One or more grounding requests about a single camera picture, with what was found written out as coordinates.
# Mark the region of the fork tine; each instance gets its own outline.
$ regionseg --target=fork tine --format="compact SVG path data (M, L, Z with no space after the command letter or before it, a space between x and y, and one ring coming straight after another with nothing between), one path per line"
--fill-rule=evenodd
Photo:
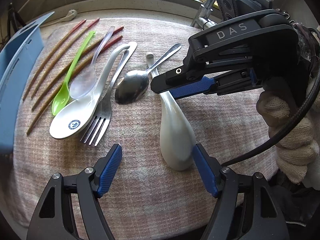
M93 117L91 118L90 124L87 125L87 130L85 130L85 132L83 133L80 141L82 141L82 139L84 138L85 134L87 133L87 131L89 130L90 126L92 125L93 121L94 121L96 118L97 118L97 116L93 116Z
M94 128L97 126L98 121L99 121L99 118L96 117L96 119L95 119L95 121L93 122L93 125L90 127L90 130L89 130L86 138L84 139L84 142L83 142L83 143L86 143L86 142L87 142L87 140L89 139L90 135L92 134Z
M99 141L101 140L102 136L105 134L105 132L106 132L106 130L107 130L107 128L108 128L109 123L110 123L110 118L105 120L105 122L104 122L104 124L103 124L103 126L102 126L102 128L101 128L101 132L100 132L100 134L99 134L99 136L98 136L98 138L97 138L96 143L94 144L94 146L97 146L97 145L98 145L98 143L99 143Z
M100 122L99 122L99 124L98 124L98 126L97 126L97 128L96 128L96 130L95 130L95 132L94 132L94 135L92 136L92 138L91 138L91 140L90 140L89 145L91 145L91 144L92 144L92 142L93 142L93 140L94 140L95 136L97 135L97 133L98 133L98 131L99 131L99 129L100 129L100 127L101 127L101 125L102 125L103 120L104 120L104 118L101 118L101 119L100 119Z

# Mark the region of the silver spoon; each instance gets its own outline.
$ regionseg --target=silver spoon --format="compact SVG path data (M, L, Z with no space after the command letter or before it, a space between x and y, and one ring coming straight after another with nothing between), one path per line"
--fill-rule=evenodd
M129 71L119 82L115 92L115 100L118 104L129 104L139 100L149 86L148 74L166 59L171 57L181 48L181 44L173 45L156 63L147 70Z

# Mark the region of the utensil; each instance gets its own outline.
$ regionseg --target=utensil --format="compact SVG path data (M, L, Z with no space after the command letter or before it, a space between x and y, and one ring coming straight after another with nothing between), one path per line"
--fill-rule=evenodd
M81 56L81 53L83 52L84 48L88 45L89 41L91 40L91 38L93 37L94 34L95 34L94 31L89 32L88 37L84 40L81 47L79 48L71 66L68 70L68 73L64 79L62 87L60 88L60 91L55 96L55 98L52 102L52 114L53 115L57 115L61 111L61 109L64 108L66 106L66 104L68 103L69 97L70 97L68 82L70 80L70 77L72 75L74 68L76 67L76 64L78 63L78 60Z
M152 53L146 54L148 66L152 66ZM155 68L152 78L158 76ZM160 150L163 159L172 169L183 171L192 164L192 149L196 145L195 133L169 91L160 94L162 115L160 126Z
M116 79L118 78L124 65L127 63L128 59L131 57L131 55L133 54L133 52L135 51L135 49L137 47L137 43L135 41L131 41L128 44L130 45L130 48L126 49L124 51L124 54L120 60L118 68L116 69L116 72L112 77L112 80L110 82L108 90L107 90L104 98L100 101L100 103L98 103L96 111L94 112L94 115L90 121L90 124L87 126L87 130L84 132L84 134L80 140L80 141L82 141L82 139L86 135L86 137L84 139L84 143L87 142L87 140L90 137L90 135L92 134L94 128L97 126L97 128L96 128L96 130L95 130L95 132L89 142L89 145L91 145L91 143L93 142L94 138L96 137L96 135L97 135L97 133L98 133L103 121L104 121L104 124L101 128L101 132L99 133L99 136L94 144L94 146L97 146L98 143L100 142L102 136L104 135L104 133L106 132L106 130L108 128L108 125L109 125L110 119L111 119L111 114L112 114L112 107L111 107L111 101L110 101L112 87L115 84Z
M113 34L118 33L119 31L123 30L123 26L116 28L115 31L113 32ZM90 45L88 48L86 48L82 54L81 54L81 58L83 58L85 55L87 55L91 50L93 50L96 46L98 46L100 44L100 42L102 41L103 38L97 40L95 43L93 43L92 45ZM115 44L116 42L118 42L119 40L122 39L122 35L121 36L117 36L116 38L112 39L111 41L109 41L102 49L101 53L104 52L107 48L111 47L113 44ZM91 55L89 57L89 61L92 60L93 55ZM88 59L85 60L86 64L81 63L80 66L83 66L83 68L87 65L87 61ZM35 104L33 105L33 107L31 108L31 110L33 111L34 109L36 109L36 107L38 106L38 104L41 102L41 100L47 95L47 93L51 90L51 88L58 82L58 80L60 78L63 77L63 75L65 73L68 72L70 66L72 64L72 61L69 62L68 65L66 65L61 71L60 73L51 81L51 83L46 87L46 89L41 93L41 95L37 98Z
M85 27L81 32L79 32L65 47L64 49L59 52L59 54L55 57L55 59L51 62L51 64L49 65L49 67L47 68L47 70L44 72L44 74L42 75L42 77L40 78L38 84L35 87L35 90L33 91L31 98L33 98L36 93L38 92L42 82L45 80L45 78L47 77L47 75L49 74L49 72L54 68L54 66L56 65L56 63L59 61L59 59L65 54L65 52L87 31L89 30L93 25L95 25L100 19L97 18L95 19L93 22L91 22L90 24L88 24L87 27Z
M81 22L79 22L76 26L74 26L62 39L61 41L58 42L58 44L56 46L54 46L54 48L50 51L49 55L44 59L44 61L41 63L40 67L37 69L36 73L33 75L27 89L26 92L24 93L23 97L22 97L22 101L24 101L28 95L28 93L31 90L31 87L33 86L33 84L36 81L36 78L38 77L38 75L41 73L41 71L43 70L44 66L48 63L48 61L50 60L50 58L53 56L53 54L61 47L61 45L71 36L72 33L74 33L77 29L80 28L81 25L83 25L87 20L82 20Z
M120 41L122 39L122 35L114 38L113 40L109 41L104 47L103 47L103 51L105 51L106 49L108 49L109 47L111 47L113 44L115 44L116 42ZM87 58L86 60L84 60L81 64L79 64L79 66L74 70L74 72L71 75L71 79L75 78L80 71L87 66L90 61L92 60L92 56ZM35 127L37 121L39 120L40 116L43 114L43 112L46 110L46 108L49 106L49 104L52 102L52 100L54 99L54 97L58 94L60 88L62 87L63 82L55 89L55 91L51 94L51 96L44 102L44 104L41 106L40 111L38 112L38 114L36 114L36 116L34 117L32 123L30 124L28 130L27 130L27 135L29 135L33 128Z
M63 108L50 125L50 134L55 139L65 139L80 132L87 126L96 110L99 98L101 96L104 84L107 81L111 67L116 57L124 49L128 49L128 44L117 47L110 55L108 62L103 68L97 83L92 90L83 98L72 101Z
M148 74L181 48L181 44L173 45L153 66L147 70L129 71L116 88L115 99L118 104L129 104L139 100L149 86Z
M103 38L101 44L95 51L90 66L86 68L80 75L78 75L70 85L70 96L73 99L78 99L85 96L94 86L97 81L97 75L94 70L94 64L96 63L97 57L101 52L103 46L111 38L115 27L109 28L106 36Z

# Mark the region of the green spoon handle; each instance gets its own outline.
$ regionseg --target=green spoon handle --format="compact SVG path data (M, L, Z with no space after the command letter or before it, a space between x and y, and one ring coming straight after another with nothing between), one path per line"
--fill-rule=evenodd
M85 47L88 45L89 41L92 39L93 35L95 34L96 32L95 31L90 31L89 32L89 35L85 38L84 42L81 44L81 47L78 49L78 52L68 70L68 73L64 79L64 83L68 84L69 80L70 80L70 77L72 75L72 72L73 70L75 69L77 63L78 63L78 60L82 54L82 52L84 51Z

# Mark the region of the camera lens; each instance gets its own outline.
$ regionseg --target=camera lens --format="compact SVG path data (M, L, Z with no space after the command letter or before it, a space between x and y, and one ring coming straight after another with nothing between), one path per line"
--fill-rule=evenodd
M227 20L232 19L232 16L231 16L230 14L226 13L225 15L226 15L226 19L227 19Z
M232 11L231 4L227 0L222 0L222 3L229 11Z

